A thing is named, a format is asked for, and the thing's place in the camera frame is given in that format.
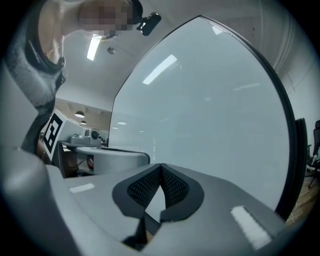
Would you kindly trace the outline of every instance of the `black mesh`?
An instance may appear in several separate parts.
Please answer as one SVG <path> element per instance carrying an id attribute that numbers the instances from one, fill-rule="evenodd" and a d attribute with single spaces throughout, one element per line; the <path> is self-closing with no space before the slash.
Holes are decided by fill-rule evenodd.
<path id="1" fill-rule="evenodd" d="M 160 168 L 131 184 L 127 191 L 134 201 L 146 209 L 157 192 L 159 185 Z"/>
<path id="2" fill-rule="evenodd" d="M 165 197 L 165 208 L 181 202 L 189 192 L 187 183 L 165 169 L 161 172 L 161 187 Z"/>

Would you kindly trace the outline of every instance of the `gray plastic surface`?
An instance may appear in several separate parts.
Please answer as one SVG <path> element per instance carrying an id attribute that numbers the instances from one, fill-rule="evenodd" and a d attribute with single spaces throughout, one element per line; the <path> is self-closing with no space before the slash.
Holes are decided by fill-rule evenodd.
<path id="1" fill-rule="evenodd" d="M 21 147 L 38 111 L 0 62 L 0 146 Z"/>
<path id="2" fill-rule="evenodd" d="M 90 145 L 90 137 L 75 134 L 74 136 L 71 136 L 70 143 L 79 145 Z"/>
<path id="3" fill-rule="evenodd" d="M 149 163 L 146 154 L 138 152 L 113 151 L 96 147 L 76 147 L 74 151 L 94 156 L 95 175 L 135 169 Z"/>
<path id="4" fill-rule="evenodd" d="M 112 198 L 112 190 L 117 183 L 132 175 L 143 172 L 150 166 L 151 165 L 145 165 L 137 169 L 106 175 L 68 178 L 64 180 L 64 186 L 74 188 L 87 184 L 94 185 L 92 189 L 74 193 L 74 199 L 88 217 L 102 230 L 111 234 L 117 240 L 123 241 L 127 237 L 135 234 L 139 220 L 126 217 L 121 213 Z"/>
<path id="5" fill-rule="evenodd" d="M 138 220 L 122 215 L 112 189 L 151 165 L 63 179 L 58 168 L 44 166 L 22 150 L 1 148 L 0 160 L 4 201 L 28 237 L 52 255 L 247 255 L 254 250 L 230 214 L 235 206 L 245 206 L 272 238 L 285 229 L 272 210 L 231 182 L 169 165 L 200 183 L 204 201 L 189 218 L 163 223 L 137 252 L 121 241 L 133 235 Z M 93 188 L 78 193 L 68 189 L 86 184 Z"/>
<path id="6" fill-rule="evenodd" d="M 0 163 L 0 192 L 23 232 L 47 254 L 78 255 L 57 208 L 45 165 L 33 154 L 8 147 L 0 147 Z"/>
<path id="7" fill-rule="evenodd" d="M 204 201 L 188 219 L 163 223 L 143 253 L 166 256 L 252 253 L 252 246 L 230 213 L 236 206 L 244 206 L 272 237 L 286 227 L 270 208 L 231 182 L 190 169 L 168 166 L 199 182 L 204 190 Z"/>

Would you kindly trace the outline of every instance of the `whiteboard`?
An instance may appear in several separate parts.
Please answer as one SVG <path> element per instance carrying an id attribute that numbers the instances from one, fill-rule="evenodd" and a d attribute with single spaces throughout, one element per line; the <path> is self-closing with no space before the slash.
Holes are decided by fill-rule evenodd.
<path id="1" fill-rule="evenodd" d="M 276 88 L 235 37 L 198 17 L 158 43 L 117 94 L 109 147 L 228 180 L 275 210 L 289 165 Z M 165 208 L 159 190 L 147 209 Z"/>

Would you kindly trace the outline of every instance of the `gray device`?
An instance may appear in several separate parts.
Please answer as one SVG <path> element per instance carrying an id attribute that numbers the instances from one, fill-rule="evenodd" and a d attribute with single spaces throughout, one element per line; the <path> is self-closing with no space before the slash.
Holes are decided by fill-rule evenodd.
<path id="1" fill-rule="evenodd" d="M 174 165 L 63 179 L 59 169 L 22 150 L 0 148 L 0 159 L 7 207 L 51 255 L 248 255 L 272 246 L 286 229 L 233 183 Z M 166 209 L 147 244 L 145 209 L 159 186 Z M 239 207 L 242 213 L 233 214 Z"/>
<path id="2" fill-rule="evenodd" d="M 70 137 L 70 143 L 71 144 L 77 144 L 77 145 L 101 145 L 101 139 L 99 138 L 98 131 L 94 129 L 87 129 L 85 131 L 85 135 L 78 135 L 75 134 Z"/>

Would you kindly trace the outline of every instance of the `white ceiling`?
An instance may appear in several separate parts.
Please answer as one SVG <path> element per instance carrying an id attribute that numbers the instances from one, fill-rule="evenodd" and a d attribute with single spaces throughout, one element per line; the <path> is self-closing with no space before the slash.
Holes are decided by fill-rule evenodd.
<path id="1" fill-rule="evenodd" d="M 284 37 L 289 36 L 286 33 L 289 15 L 274 1 L 140 1 L 144 16 L 151 12 L 162 16 L 162 21 L 150 36 L 143 36 L 135 29 L 123 31 L 120 37 L 100 43 L 94 61 L 87 59 L 91 41 L 89 34 L 79 31 L 66 39 L 64 55 L 68 79 L 59 89 L 57 98 L 112 111 L 115 96 L 144 55 L 168 33 L 197 15 L 212 18 L 238 32 L 272 66 L 281 69 L 283 59 L 279 56 L 286 49 L 283 42 Z M 114 55 L 107 51 L 110 46 L 115 48 Z"/>
<path id="2" fill-rule="evenodd" d="M 54 107 L 67 117 L 76 120 L 79 123 L 82 120 L 86 121 L 87 127 L 89 128 L 105 131 L 109 130 L 111 119 L 111 112 L 109 111 L 63 99 L 56 99 Z M 84 113 L 84 118 L 76 117 L 75 113 L 77 111 L 82 111 Z"/>

